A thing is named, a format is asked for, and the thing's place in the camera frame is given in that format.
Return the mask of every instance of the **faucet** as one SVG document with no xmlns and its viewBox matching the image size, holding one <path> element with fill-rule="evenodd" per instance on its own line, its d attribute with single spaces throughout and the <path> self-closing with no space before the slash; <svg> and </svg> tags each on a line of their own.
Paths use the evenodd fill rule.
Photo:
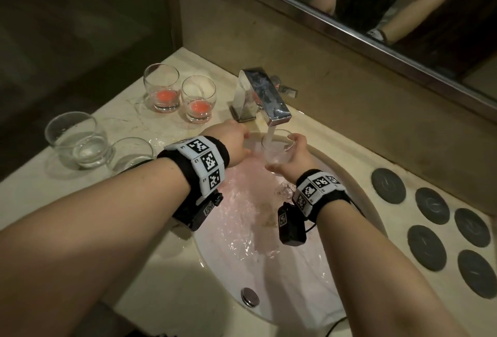
<svg viewBox="0 0 497 337">
<path fill-rule="evenodd" d="M 277 76 L 270 78 L 262 67 L 241 70 L 231 114 L 238 122 L 246 122 L 254 120 L 260 109 L 268 127 L 284 124 L 292 114 L 279 93 L 297 96 L 297 90 L 281 85 Z"/>
</svg>

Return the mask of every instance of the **reflected hand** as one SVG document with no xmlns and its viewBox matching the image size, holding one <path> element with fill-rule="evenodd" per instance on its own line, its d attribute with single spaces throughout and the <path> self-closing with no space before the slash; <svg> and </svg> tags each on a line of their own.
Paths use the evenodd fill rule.
<svg viewBox="0 0 497 337">
<path fill-rule="evenodd" d="M 209 135 L 219 139 L 230 154 L 229 168 L 240 164 L 250 154 L 250 150 L 243 148 L 244 139 L 250 136 L 249 129 L 235 120 L 226 120 L 221 124 L 209 126 L 200 135 Z"/>
<path fill-rule="evenodd" d="M 312 0 L 309 4 L 318 10 L 333 15 L 337 6 L 337 0 Z"/>
<path fill-rule="evenodd" d="M 295 140 L 296 143 L 290 161 L 285 164 L 267 164 L 265 168 L 282 175 L 287 181 L 295 184 L 305 171 L 318 168 L 318 164 L 307 150 L 307 138 L 304 135 L 293 133 L 288 138 Z"/>
</svg>

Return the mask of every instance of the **glass cup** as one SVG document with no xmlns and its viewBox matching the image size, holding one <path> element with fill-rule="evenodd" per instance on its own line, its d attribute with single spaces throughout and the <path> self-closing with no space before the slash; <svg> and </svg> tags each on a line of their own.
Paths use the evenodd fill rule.
<svg viewBox="0 0 497 337">
<path fill-rule="evenodd" d="M 112 175 L 117 175 L 142 161 L 154 159 L 152 145 L 141 138 L 123 138 L 110 147 L 107 168 Z"/>
<path fill-rule="evenodd" d="M 295 148 L 295 141 L 288 138 L 290 134 L 291 132 L 284 129 L 276 129 L 272 134 L 269 128 L 267 134 L 262 137 L 262 153 L 268 164 L 284 164 L 290 161 Z"/>
<path fill-rule="evenodd" d="M 205 76 L 190 76 L 181 87 L 181 100 L 189 121 L 197 124 L 207 122 L 217 100 L 216 85 Z"/>
<path fill-rule="evenodd" d="M 84 112 L 67 112 L 45 128 L 45 138 L 60 156 L 83 168 L 95 168 L 108 160 L 109 142 L 95 117 Z"/>
<path fill-rule="evenodd" d="M 163 63 L 154 63 L 145 69 L 143 84 L 154 108 L 162 113 L 179 108 L 179 72 Z"/>
</svg>

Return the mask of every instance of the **oval sink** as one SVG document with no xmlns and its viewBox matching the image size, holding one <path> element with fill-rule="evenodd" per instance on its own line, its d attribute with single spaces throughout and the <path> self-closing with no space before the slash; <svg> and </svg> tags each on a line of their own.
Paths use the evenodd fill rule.
<svg viewBox="0 0 497 337">
<path fill-rule="evenodd" d="M 254 155 L 226 171 L 219 188 L 224 201 L 195 232 L 204 262 L 223 286 L 245 306 L 240 292 L 248 287 L 260 304 L 250 310 L 273 324 L 314 329 L 345 315 L 317 228 L 302 246 L 282 244 L 277 210 L 291 202 L 295 186 L 264 169 L 261 133 L 245 146 Z M 336 162 L 309 147 L 320 169 L 334 174 L 363 215 L 383 234 L 383 223 L 357 182 Z M 306 222 L 306 228 L 312 226 Z"/>
</svg>

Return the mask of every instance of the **countertop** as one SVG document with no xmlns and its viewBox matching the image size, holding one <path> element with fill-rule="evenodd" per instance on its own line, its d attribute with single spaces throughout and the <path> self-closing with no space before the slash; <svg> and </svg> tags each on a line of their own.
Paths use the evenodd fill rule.
<svg viewBox="0 0 497 337">
<path fill-rule="evenodd" d="M 205 75 L 216 83 L 218 101 L 208 125 L 231 117 L 228 101 L 233 98 L 236 76 L 184 48 L 164 63 L 178 69 L 179 81 L 191 75 Z M 95 112 L 111 142 L 124 137 L 140 137 L 150 141 L 158 153 L 164 145 L 196 135 L 206 127 L 186 122 L 183 110 L 173 114 L 149 110 L 143 103 L 144 93 L 143 81 L 138 79 Z M 335 160 L 359 183 L 378 210 L 389 239 L 419 268 L 463 326 L 473 336 L 494 336 L 497 299 L 481 298 L 469 289 L 457 268 L 457 255 L 463 249 L 474 250 L 495 270 L 495 233 L 489 246 L 475 247 L 458 232 L 453 215 L 457 208 L 472 209 L 492 230 L 491 219 L 294 108 L 289 109 L 293 117 L 285 128 L 305 134 L 309 145 Z M 267 131 L 260 114 L 247 124 L 253 132 Z M 383 201 L 374 191 L 370 176 L 379 167 L 396 172 L 406 185 L 407 197 L 400 205 Z M 65 168 L 53 150 L 47 148 L 0 184 L 3 203 L 0 228 L 108 176 L 105 166 L 95 170 Z M 451 211 L 448 223 L 436 225 L 420 213 L 414 200 L 415 191 L 420 187 L 432 188 L 445 199 Z M 431 228 L 445 246 L 447 265 L 440 272 L 428 271 L 411 254 L 407 230 L 418 224 Z M 103 301 L 149 334 L 167 333 L 178 337 L 299 335 L 256 317 L 233 299 L 202 262 L 192 235 L 174 220 L 151 242 L 148 251 L 115 281 Z M 324 336 L 326 331 L 309 334 Z M 332 335 L 350 336 L 347 323 L 338 326 Z"/>
</svg>

